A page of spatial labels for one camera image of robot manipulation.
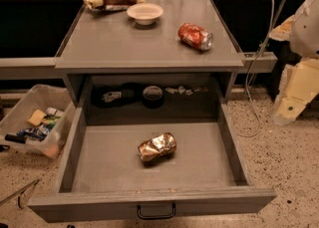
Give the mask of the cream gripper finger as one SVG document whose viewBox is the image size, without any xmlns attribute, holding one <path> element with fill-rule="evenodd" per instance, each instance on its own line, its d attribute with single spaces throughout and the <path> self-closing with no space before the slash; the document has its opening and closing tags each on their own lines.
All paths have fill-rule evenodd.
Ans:
<svg viewBox="0 0 319 228">
<path fill-rule="evenodd" d="M 286 125 L 296 121 L 319 94 L 319 60 L 302 58 L 292 68 L 283 97 L 274 114 L 273 120 L 278 125 Z"/>
<path fill-rule="evenodd" d="M 294 16 L 290 16 L 282 24 L 272 29 L 269 37 L 279 42 L 289 41 L 291 39 L 291 29 L 293 21 Z"/>
</svg>

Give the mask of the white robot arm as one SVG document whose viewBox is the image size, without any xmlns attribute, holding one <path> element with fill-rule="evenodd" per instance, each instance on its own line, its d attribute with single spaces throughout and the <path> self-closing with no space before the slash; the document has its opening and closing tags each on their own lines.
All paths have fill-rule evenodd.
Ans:
<svg viewBox="0 0 319 228">
<path fill-rule="evenodd" d="M 284 91 L 280 92 L 273 120 L 278 125 L 296 121 L 319 95 L 319 0 L 305 0 L 295 14 L 270 32 L 276 41 L 288 41 L 301 57 L 291 69 Z"/>
</svg>

